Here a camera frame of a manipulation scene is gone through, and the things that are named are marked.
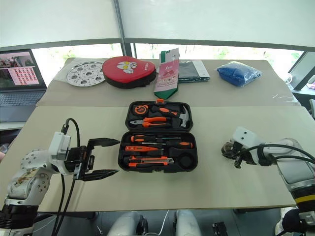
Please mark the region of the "short-shaft screwdriver orange black handle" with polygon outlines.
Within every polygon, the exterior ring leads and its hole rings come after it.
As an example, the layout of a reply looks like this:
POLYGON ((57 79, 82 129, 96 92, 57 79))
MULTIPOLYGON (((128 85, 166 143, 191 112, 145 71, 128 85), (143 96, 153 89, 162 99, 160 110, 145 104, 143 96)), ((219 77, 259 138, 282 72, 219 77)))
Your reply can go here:
POLYGON ((159 145, 159 146, 174 147, 174 148, 179 148, 179 149, 193 148, 193 143, 183 142, 183 141, 167 141, 166 143, 141 142, 141 144, 159 145))

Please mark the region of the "small black ribbed block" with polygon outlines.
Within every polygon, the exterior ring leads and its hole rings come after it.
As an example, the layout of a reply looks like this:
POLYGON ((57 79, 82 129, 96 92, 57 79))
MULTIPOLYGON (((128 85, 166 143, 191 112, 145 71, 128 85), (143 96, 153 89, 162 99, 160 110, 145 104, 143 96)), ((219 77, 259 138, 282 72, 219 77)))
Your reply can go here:
POLYGON ((228 236, 226 225, 223 221, 212 224, 213 236, 228 236))

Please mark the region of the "grey window frame post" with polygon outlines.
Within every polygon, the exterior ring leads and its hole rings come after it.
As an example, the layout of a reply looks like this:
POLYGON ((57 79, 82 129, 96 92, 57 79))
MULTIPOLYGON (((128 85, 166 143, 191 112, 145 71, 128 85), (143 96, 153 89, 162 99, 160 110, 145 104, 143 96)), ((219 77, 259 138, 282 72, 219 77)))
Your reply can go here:
POLYGON ((122 16, 121 16, 121 11, 120 11, 119 0, 113 0, 113 2, 114 2, 115 12, 116 12, 116 18, 118 21, 119 34, 120 34, 120 38, 121 38, 122 53, 124 56, 130 56, 131 57, 131 56, 133 56, 131 44, 125 42, 125 33, 124 33, 124 27, 123 27, 123 21, 122 21, 122 16))

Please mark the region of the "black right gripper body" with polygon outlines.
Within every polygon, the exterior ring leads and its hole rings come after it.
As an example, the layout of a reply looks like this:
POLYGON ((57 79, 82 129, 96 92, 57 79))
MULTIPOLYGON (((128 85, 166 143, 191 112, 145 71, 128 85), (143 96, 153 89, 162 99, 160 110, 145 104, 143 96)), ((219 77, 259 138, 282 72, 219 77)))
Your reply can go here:
POLYGON ((239 154, 246 149, 247 147, 242 144, 240 144, 240 149, 233 149, 233 153, 237 156, 237 159, 235 160, 236 165, 241 165, 243 161, 245 161, 245 163, 249 165, 256 165, 253 160, 252 154, 249 151, 244 152, 243 154, 239 154))

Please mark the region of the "silver rounded robot leg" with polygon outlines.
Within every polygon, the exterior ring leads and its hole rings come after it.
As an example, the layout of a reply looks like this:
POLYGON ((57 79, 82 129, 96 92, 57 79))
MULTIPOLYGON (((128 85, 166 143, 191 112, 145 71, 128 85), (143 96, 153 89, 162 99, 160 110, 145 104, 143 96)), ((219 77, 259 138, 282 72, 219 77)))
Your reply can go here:
POLYGON ((191 210, 181 209, 174 214, 175 236, 202 236, 199 224, 191 210))
POLYGON ((147 219, 137 211, 130 211, 114 222, 107 236, 144 236, 146 233, 148 233, 147 219))

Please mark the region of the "pink green paper bag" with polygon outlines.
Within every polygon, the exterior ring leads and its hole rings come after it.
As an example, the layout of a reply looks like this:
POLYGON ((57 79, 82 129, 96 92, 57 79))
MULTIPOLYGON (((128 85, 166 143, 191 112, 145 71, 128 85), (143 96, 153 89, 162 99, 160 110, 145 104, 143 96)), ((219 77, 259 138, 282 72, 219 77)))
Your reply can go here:
POLYGON ((179 48, 161 51, 154 95, 166 100, 178 91, 179 48))

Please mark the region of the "red heart-shaped zip case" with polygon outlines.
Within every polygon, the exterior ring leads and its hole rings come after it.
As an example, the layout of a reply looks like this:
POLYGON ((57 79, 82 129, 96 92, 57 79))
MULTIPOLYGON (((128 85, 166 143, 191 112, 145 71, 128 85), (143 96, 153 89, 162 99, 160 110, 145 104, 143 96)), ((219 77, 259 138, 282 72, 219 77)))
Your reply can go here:
POLYGON ((145 87, 157 76, 154 63, 129 56, 107 59, 102 72, 108 84, 120 89, 145 87))

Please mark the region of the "orange black tape measure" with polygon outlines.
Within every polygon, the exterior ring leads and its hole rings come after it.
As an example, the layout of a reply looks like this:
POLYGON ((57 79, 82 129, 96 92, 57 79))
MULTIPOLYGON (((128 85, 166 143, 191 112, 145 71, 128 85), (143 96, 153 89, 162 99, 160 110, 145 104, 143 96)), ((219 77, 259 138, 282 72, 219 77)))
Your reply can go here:
POLYGON ((133 107, 132 112, 135 116, 144 116, 148 113, 149 106, 146 104, 140 104, 133 107))

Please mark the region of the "black plastic tool case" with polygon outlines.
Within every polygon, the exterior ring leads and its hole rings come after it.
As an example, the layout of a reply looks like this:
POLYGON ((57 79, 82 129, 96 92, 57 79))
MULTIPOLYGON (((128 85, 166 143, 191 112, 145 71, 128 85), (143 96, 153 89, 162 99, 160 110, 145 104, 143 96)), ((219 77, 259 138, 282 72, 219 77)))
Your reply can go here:
POLYGON ((198 164, 198 156, 197 156, 197 145, 195 137, 190 133, 190 130, 193 127, 192 114, 190 106, 187 103, 182 102, 166 102, 162 99, 158 99, 156 101, 135 101, 132 102, 128 109, 128 114, 125 121, 126 127, 128 128, 128 132, 126 132, 122 139, 118 154, 118 164, 119 166, 129 172, 140 172, 140 173, 152 173, 162 171, 164 173, 178 173, 178 172, 191 172, 194 170, 198 164), (136 105, 146 104, 149 106, 149 111, 144 116, 135 116, 132 112, 132 109, 136 105), (149 127, 144 128, 141 125, 132 125, 129 122, 132 120, 139 120, 143 118, 152 118, 152 117, 166 117, 162 115, 160 112, 153 112, 151 107, 153 105, 159 107, 165 107, 171 109, 173 111, 184 113, 183 106, 189 112, 189 121, 187 122, 186 128, 181 127, 181 120, 179 118, 171 118, 170 119, 171 127, 149 127), (162 142, 158 143, 166 143, 167 141, 183 141, 183 142, 191 142, 193 143, 193 148, 191 149, 179 149, 175 147, 166 147, 159 145, 147 145, 141 144, 141 142, 131 142, 130 138, 133 135, 147 135, 147 136, 156 136, 159 138, 167 138, 162 142), (125 151, 126 146, 146 146, 146 147, 154 147, 154 148, 162 148, 163 150, 149 151, 149 152, 138 152, 138 151, 125 151), (124 162, 124 159, 134 156, 167 156, 174 160, 173 164, 167 166, 149 166, 149 167, 128 167, 128 165, 124 162))

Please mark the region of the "blue fabric in clear bag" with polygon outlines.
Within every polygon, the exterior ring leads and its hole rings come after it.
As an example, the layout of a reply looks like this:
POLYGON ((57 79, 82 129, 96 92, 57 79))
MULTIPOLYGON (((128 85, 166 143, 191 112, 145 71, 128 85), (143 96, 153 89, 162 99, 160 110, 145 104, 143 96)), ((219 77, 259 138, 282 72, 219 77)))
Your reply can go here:
POLYGON ((237 87, 244 87, 262 76, 262 72, 238 61, 231 61, 217 68, 220 77, 237 87))

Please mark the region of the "orange voltage tester pen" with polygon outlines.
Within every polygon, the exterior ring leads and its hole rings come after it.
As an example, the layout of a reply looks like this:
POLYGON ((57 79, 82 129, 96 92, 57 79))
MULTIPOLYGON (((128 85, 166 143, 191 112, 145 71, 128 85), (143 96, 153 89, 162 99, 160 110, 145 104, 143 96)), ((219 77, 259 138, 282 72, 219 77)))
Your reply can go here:
POLYGON ((146 146, 126 146, 125 147, 125 151, 149 152, 149 151, 156 151, 156 150, 163 150, 163 149, 156 148, 156 147, 146 147, 146 146))

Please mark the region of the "dark folded cloth package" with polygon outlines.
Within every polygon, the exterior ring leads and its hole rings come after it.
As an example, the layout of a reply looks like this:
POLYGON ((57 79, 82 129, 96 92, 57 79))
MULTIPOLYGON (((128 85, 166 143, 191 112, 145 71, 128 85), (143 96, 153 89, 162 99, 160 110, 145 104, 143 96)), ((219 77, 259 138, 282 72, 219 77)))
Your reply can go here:
POLYGON ((209 79, 210 75, 201 60, 179 62, 179 84, 206 82, 209 79))

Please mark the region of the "silver perforated steamer plate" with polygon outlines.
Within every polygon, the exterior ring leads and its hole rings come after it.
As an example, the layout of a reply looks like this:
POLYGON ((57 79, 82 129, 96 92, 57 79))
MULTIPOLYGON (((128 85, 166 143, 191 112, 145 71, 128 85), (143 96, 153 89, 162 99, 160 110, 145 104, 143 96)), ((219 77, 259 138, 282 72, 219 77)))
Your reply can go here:
POLYGON ((89 61, 77 64, 67 73, 66 81, 76 87, 91 87, 105 81, 102 63, 89 61))

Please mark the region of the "orange black utility knife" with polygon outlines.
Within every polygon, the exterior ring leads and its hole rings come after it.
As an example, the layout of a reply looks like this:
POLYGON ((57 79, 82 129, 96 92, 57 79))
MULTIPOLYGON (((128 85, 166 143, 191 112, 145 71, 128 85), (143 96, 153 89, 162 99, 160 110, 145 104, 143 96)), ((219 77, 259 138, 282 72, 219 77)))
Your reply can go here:
POLYGON ((149 166, 167 166, 174 163, 172 158, 167 156, 134 156, 131 155, 124 159, 124 162, 128 165, 128 167, 149 167, 149 166))

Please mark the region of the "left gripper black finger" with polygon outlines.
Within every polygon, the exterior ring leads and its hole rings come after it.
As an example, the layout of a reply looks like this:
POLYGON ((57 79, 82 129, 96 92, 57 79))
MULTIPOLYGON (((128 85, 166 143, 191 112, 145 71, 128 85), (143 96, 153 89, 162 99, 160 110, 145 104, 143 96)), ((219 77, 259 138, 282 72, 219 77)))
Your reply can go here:
POLYGON ((87 156, 91 156, 92 150, 94 147, 101 146, 101 147, 110 147, 119 144, 120 141, 111 138, 95 138, 89 139, 87 145, 87 156))
POLYGON ((83 173, 80 177, 79 180, 81 181, 95 181, 95 180, 101 180, 107 177, 110 177, 114 174, 116 174, 119 170, 95 170, 92 171, 91 173, 83 173))

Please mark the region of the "long-shaft screwdriver orange black handle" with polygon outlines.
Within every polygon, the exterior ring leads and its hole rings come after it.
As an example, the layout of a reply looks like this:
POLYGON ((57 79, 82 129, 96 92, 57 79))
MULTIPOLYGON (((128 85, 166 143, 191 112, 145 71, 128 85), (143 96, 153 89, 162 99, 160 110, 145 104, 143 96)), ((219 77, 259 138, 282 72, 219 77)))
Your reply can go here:
POLYGON ((131 142, 162 142, 167 138, 159 138, 156 136, 147 136, 147 135, 133 135, 130 138, 131 142))

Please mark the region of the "open laptop computer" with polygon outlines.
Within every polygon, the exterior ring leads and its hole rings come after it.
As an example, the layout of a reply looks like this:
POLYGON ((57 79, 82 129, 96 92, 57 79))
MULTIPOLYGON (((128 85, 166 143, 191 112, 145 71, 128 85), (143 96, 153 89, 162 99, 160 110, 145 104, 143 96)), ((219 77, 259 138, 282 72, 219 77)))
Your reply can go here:
POLYGON ((25 122, 47 90, 30 49, 0 51, 0 122, 25 122))

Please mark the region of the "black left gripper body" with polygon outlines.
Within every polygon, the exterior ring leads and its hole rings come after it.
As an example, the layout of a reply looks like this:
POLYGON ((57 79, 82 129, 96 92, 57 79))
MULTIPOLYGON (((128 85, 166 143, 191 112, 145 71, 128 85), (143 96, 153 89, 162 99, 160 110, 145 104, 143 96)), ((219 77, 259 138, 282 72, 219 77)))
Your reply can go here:
POLYGON ((93 147, 73 147, 64 161, 65 167, 73 174, 75 180, 93 180, 93 174, 88 173, 93 169, 95 157, 92 155, 93 147))

